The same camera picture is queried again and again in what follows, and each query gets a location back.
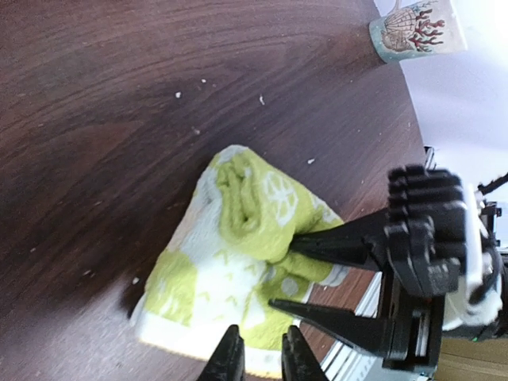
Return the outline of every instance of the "ceramic cup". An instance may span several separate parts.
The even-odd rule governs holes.
[[[372,43],[383,61],[461,52],[468,46],[451,0],[428,0],[395,8],[369,25]]]

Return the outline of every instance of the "wood grain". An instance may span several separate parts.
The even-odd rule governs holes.
[[[399,66],[370,44],[376,17],[371,0],[3,1],[0,379],[197,376],[138,344],[128,313],[230,144],[345,219],[382,207],[387,171],[423,148]],[[313,298],[354,307],[369,277]]]

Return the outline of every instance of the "folded towel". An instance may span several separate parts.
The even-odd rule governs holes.
[[[140,341],[208,360],[238,324],[246,370],[280,378],[281,337],[295,321],[270,298],[306,302],[314,282],[338,286],[346,267],[288,252],[294,234],[340,218],[303,185],[246,147],[230,146],[203,172],[160,254],[132,322]]]

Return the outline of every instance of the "green and white towel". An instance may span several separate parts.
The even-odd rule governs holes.
[[[288,252],[296,233],[340,218],[303,185],[246,147],[230,146],[203,172],[160,254],[132,322],[140,341],[208,360],[238,324],[247,372],[280,377],[281,337],[294,320],[270,298],[306,302],[314,282],[338,286],[346,267]]]

